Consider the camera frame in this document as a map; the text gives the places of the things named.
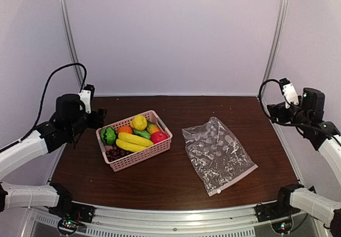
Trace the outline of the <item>green toy watermelon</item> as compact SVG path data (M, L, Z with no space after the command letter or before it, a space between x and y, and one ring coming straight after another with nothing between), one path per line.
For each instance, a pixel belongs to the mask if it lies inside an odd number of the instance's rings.
M105 127L100 133L101 141L104 145L113 146L118 138L117 132L112 127Z

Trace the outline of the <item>orange toy orange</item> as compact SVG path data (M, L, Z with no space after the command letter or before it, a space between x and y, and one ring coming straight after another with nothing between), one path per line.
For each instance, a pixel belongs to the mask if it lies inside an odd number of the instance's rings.
M121 126L118 128L117 133L128 133L128 134L133 134L133 130L130 126Z

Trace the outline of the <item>yellow toy lemon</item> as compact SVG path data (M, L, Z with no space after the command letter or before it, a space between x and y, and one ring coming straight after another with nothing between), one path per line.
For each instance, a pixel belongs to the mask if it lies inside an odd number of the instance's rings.
M139 131L145 130L147 125L148 125L148 121L146 117L143 115L135 116L130 123L131 128L139 130Z

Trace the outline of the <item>yellow toy banana bunch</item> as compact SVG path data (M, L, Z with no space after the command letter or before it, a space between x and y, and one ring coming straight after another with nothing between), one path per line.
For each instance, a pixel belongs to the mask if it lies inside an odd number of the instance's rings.
M139 152L150 146L153 146L154 143L149 139L137 135L119 133L116 140L116 145L126 151Z

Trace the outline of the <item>clear zip top bag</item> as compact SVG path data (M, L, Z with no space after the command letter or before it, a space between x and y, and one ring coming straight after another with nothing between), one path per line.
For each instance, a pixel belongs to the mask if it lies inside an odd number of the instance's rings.
M185 150L209 197L258 168L236 136L216 117L182 129Z

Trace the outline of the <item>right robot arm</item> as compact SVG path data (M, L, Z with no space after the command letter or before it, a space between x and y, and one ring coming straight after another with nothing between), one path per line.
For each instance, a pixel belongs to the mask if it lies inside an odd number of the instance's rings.
M297 128L340 179L340 131L331 121L323 120L324 93L305 88L299 96L292 84L281 88L283 102L261 106L266 117L274 124ZM294 208L321 221L332 236L340 236L340 202L316 194L301 184L282 187L273 212L282 217Z

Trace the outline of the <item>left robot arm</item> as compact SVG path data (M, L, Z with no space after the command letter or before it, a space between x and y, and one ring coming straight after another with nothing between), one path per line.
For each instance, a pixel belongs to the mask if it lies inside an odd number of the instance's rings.
M91 91L65 94L56 99L55 113L49 121L33 128L27 136L1 149L1 178L69 143L76 145L87 128L103 127L106 109L91 109ZM65 218L77 212L71 193L61 184L43 186L1 182L1 211L17 207L56 208Z

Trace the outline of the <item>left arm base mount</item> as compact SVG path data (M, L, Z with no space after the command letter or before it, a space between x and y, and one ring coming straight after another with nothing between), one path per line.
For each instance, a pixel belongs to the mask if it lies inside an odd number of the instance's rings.
M62 212L62 209L58 207L48 208L48 211L50 214L63 219L70 219L79 223L91 223L95 207L73 202L67 212Z

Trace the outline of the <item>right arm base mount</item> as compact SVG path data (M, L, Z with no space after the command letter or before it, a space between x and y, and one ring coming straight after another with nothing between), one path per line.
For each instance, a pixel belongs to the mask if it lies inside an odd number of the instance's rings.
M293 208L291 206L287 207L285 205L278 205L277 201L270 203L258 203L254 209L259 223L284 217L291 217L301 211L300 209Z

